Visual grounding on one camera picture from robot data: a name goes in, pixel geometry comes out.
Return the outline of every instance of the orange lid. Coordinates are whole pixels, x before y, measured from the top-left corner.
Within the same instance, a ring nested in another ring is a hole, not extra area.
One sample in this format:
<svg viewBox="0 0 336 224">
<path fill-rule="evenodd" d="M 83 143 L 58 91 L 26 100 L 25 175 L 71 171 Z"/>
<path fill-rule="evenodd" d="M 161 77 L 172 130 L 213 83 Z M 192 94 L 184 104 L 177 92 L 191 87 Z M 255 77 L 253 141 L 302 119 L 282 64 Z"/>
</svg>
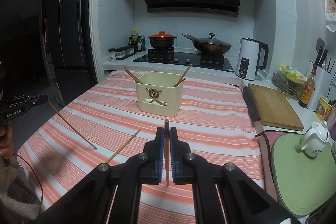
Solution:
<svg viewBox="0 0 336 224">
<path fill-rule="evenodd" d="M 159 33 L 156 33 L 152 35 L 151 37 L 174 37 L 174 36 L 166 32 L 160 31 Z"/>
</svg>

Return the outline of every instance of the wire basket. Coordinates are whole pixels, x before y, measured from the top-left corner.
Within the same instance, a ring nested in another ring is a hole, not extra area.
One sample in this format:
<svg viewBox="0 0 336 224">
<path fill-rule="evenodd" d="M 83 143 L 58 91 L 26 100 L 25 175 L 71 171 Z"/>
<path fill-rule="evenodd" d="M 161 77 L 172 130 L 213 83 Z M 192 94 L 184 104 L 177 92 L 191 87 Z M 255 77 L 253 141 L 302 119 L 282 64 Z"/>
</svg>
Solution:
<svg viewBox="0 0 336 224">
<path fill-rule="evenodd" d="M 303 87 L 287 79 L 280 70 L 273 74 L 272 83 L 286 98 L 297 101 L 301 98 Z"/>
</svg>

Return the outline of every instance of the beige plastic container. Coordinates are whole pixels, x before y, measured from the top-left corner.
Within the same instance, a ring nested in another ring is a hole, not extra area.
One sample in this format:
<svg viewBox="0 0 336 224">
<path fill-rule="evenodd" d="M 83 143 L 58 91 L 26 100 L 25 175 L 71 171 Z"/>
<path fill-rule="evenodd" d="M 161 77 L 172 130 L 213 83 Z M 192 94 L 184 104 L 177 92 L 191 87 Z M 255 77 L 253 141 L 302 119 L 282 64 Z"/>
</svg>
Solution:
<svg viewBox="0 0 336 224">
<path fill-rule="evenodd" d="M 182 103 L 183 82 L 172 88 L 182 75 L 149 71 L 135 83 L 140 111 L 165 117 L 178 114 Z"/>
</svg>

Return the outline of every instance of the pot with orange lid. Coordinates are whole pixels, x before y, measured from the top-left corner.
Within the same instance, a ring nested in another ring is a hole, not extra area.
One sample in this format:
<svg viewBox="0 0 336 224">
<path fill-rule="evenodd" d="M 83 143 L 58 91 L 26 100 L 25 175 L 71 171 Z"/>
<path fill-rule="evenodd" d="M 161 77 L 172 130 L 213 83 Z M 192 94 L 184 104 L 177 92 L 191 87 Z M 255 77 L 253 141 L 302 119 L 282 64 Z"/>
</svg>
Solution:
<svg viewBox="0 0 336 224">
<path fill-rule="evenodd" d="M 149 37 L 151 46 L 156 49 L 171 48 L 176 37 L 164 31 L 160 31 Z"/>
</svg>

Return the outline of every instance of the teapot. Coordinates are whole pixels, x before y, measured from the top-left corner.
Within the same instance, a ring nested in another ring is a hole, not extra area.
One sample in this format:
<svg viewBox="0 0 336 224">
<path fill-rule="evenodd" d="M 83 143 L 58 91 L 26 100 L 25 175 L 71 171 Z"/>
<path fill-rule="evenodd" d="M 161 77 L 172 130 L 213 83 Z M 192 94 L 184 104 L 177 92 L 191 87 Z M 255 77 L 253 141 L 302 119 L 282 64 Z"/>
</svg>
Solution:
<svg viewBox="0 0 336 224">
<path fill-rule="evenodd" d="M 319 155 L 329 141 L 329 130 L 327 122 L 313 122 L 303 136 L 300 144 L 301 151 L 304 150 L 307 156 L 316 157 Z"/>
</svg>

